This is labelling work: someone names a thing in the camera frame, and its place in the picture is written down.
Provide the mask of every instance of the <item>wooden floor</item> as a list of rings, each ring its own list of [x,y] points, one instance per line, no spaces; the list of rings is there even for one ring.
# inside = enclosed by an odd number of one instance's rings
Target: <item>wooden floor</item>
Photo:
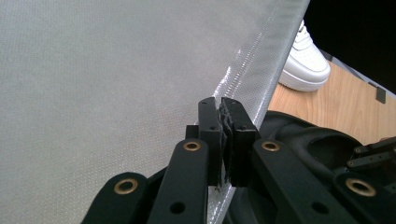
[[[276,87],[269,110],[281,111],[320,127],[347,133],[364,145],[396,136],[396,100],[375,99],[376,88],[330,63],[329,80],[318,91]]]

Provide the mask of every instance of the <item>brass grommet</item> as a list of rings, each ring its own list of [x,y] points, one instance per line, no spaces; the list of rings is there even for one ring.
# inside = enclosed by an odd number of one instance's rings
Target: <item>brass grommet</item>
[[[353,192],[365,196],[365,197],[373,197],[376,195],[376,190],[373,186],[364,182],[360,179],[356,178],[348,178],[346,180],[346,186],[352,190]]]
[[[188,151],[196,151],[201,148],[201,145],[197,142],[188,142],[183,145],[184,149]]]
[[[132,184],[131,187],[129,188],[122,188],[121,185],[125,184],[125,183],[130,183]],[[137,181],[135,179],[132,178],[128,178],[128,179],[122,179],[119,181],[119,183],[116,184],[116,186],[114,186],[114,191],[118,194],[129,194],[134,192],[134,190],[137,189]]]
[[[265,150],[268,150],[268,151],[278,151],[279,145],[277,143],[273,143],[273,142],[263,142],[262,148],[264,148]]]

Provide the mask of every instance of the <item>hole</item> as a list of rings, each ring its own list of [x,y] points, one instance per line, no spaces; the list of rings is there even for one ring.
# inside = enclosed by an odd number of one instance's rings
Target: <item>hole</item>
[[[326,205],[324,205],[323,203],[312,203],[312,208],[321,214],[328,214],[329,213],[329,208],[327,208]]]
[[[266,144],[265,146],[266,146],[266,147],[269,147],[269,148],[271,148],[271,149],[276,148],[276,145],[275,145],[275,144],[272,144],[272,143],[268,143],[268,144]]]
[[[134,187],[134,184],[132,182],[124,182],[120,184],[120,189],[122,190],[128,190]]]
[[[279,150],[279,145],[273,142],[264,142],[262,143],[262,148],[268,150],[268,151],[278,151]]]
[[[365,181],[356,178],[348,178],[346,180],[346,186],[352,190],[353,192],[365,196],[365,197],[373,197],[376,195],[376,190],[373,186],[368,184]]]
[[[184,203],[172,203],[170,210],[173,214],[183,213],[186,209],[186,205]]]
[[[120,180],[116,186],[114,186],[114,192],[118,194],[129,194],[137,189],[137,181],[132,178]]]
[[[189,148],[189,149],[192,149],[192,148],[195,148],[195,147],[197,147],[197,145],[195,145],[194,143],[187,144],[187,148]]]
[[[199,143],[196,142],[188,142],[186,144],[183,145],[184,149],[188,150],[188,151],[195,151],[201,148],[201,145]]]
[[[353,186],[353,188],[356,188],[359,190],[368,190],[368,188],[361,183],[353,183],[352,186]]]

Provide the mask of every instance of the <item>white sneaker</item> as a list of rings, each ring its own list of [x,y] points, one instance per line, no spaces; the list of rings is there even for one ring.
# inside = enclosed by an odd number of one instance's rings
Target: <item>white sneaker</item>
[[[302,21],[279,82],[297,91],[315,91],[323,86],[329,74],[329,64]]]

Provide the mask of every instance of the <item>gray fabric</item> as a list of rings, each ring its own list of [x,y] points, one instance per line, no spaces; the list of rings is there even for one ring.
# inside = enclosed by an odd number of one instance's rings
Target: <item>gray fabric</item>
[[[259,125],[306,5],[2,1],[0,223],[79,223],[112,176],[166,166],[214,90]]]

